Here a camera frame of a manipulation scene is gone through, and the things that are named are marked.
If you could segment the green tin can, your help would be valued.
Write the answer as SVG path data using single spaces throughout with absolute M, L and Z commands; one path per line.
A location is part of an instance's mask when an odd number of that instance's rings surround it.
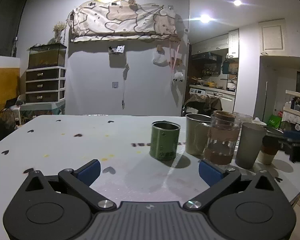
M 173 160 L 177 153 L 180 126 L 169 121 L 152 123 L 150 155 L 159 161 Z

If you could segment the dried flower bouquet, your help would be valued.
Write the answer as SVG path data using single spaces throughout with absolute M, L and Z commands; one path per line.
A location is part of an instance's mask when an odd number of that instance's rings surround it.
M 54 41 L 55 43 L 60 43 L 62 38 L 62 32 L 66 29 L 66 23 L 65 22 L 58 22 L 54 28 Z

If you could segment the cartoon patterned cloth cover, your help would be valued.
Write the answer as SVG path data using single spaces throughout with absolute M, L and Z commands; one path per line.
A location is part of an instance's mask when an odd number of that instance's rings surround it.
M 172 9 L 135 0 L 84 2 L 70 12 L 67 24 L 71 42 L 179 40 Z

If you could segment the brown white paper cup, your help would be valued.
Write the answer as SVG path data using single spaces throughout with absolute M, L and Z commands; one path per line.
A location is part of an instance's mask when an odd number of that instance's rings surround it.
M 270 165 L 280 149 L 280 143 L 277 138 L 265 136 L 262 139 L 262 145 L 258 154 L 258 160 L 264 165 Z

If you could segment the brown jacket on chair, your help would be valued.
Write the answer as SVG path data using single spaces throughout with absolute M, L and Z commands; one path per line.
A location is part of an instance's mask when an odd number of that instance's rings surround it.
M 189 113 L 190 108 L 195 109 L 197 114 L 211 116 L 214 111 L 222 111 L 222 102 L 218 96 L 192 94 L 185 102 L 185 109 Z

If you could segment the clear glass cup brown bands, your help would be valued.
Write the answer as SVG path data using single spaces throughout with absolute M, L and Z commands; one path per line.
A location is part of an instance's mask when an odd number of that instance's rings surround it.
M 236 116 L 225 111 L 214 111 L 207 132 L 203 156 L 218 166 L 229 165 L 234 156 L 240 123 Z

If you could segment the grey metal tumbler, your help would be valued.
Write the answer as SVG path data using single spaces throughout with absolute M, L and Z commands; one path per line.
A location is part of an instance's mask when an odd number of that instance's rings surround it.
M 211 117 L 202 114 L 186 115 L 185 151 L 191 155 L 202 155 L 207 144 L 207 133 Z

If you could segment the white three-drawer cabinet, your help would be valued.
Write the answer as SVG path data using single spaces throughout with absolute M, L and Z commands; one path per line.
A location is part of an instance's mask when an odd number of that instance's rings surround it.
M 66 68 L 43 67 L 26 71 L 27 103 L 51 103 L 65 100 Z

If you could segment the small white sheep plush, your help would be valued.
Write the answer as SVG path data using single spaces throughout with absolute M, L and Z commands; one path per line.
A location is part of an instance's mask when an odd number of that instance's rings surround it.
M 173 82 L 183 82 L 184 81 L 184 75 L 182 72 L 175 72 L 173 75 Z

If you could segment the green shopping bag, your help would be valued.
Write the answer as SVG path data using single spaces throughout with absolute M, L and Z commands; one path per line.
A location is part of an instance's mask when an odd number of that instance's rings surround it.
M 269 120 L 267 122 L 267 126 L 275 128 L 275 129 L 279 129 L 280 124 L 281 124 L 281 120 L 282 120 L 282 118 L 280 116 L 272 114 L 269 117 Z

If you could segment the white washing machine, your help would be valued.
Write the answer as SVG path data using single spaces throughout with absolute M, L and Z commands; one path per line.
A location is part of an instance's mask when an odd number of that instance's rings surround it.
M 190 87 L 190 94 L 196 94 L 196 95 L 206 95 L 206 91 L 204 89 L 199 89 L 199 88 L 193 88 Z

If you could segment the glass fish tank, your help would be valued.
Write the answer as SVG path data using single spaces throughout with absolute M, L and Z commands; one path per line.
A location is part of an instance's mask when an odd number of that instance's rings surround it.
M 67 47 L 61 43 L 32 46 L 29 49 L 29 69 L 64 67 Z

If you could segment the grey metal cup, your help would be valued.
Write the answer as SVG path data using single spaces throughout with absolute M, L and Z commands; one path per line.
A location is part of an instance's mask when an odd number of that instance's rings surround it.
M 266 129 L 260 125 L 244 122 L 235 163 L 244 169 L 253 167 L 260 148 L 262 139 L 266 135 Z

